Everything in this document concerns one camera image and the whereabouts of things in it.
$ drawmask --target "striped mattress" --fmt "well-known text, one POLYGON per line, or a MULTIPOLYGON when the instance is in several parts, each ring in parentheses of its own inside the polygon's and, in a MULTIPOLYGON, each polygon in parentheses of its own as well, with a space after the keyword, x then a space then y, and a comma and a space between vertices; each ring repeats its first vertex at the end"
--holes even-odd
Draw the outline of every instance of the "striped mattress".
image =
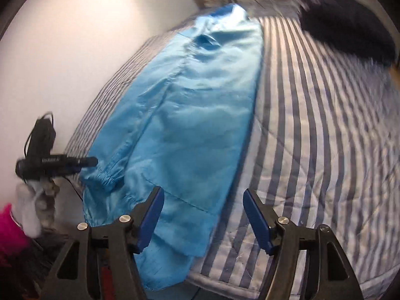
MULTIPOLYGON (((386 69, 315 41, 295 12, 262 12, 264 64, 247 154, 209 250, 187 280, 232 299, 258 297, 271 258, 243 210, 251 188, 300 226, 330 225, 365 298, 374 299, 400 269, 400 95, 386 69)), ((106 83, 68 155, 87 154, 133 79, 190 24, 150 38, 106 83)), ((293 299, 305 258, 301 251, 293 299)))

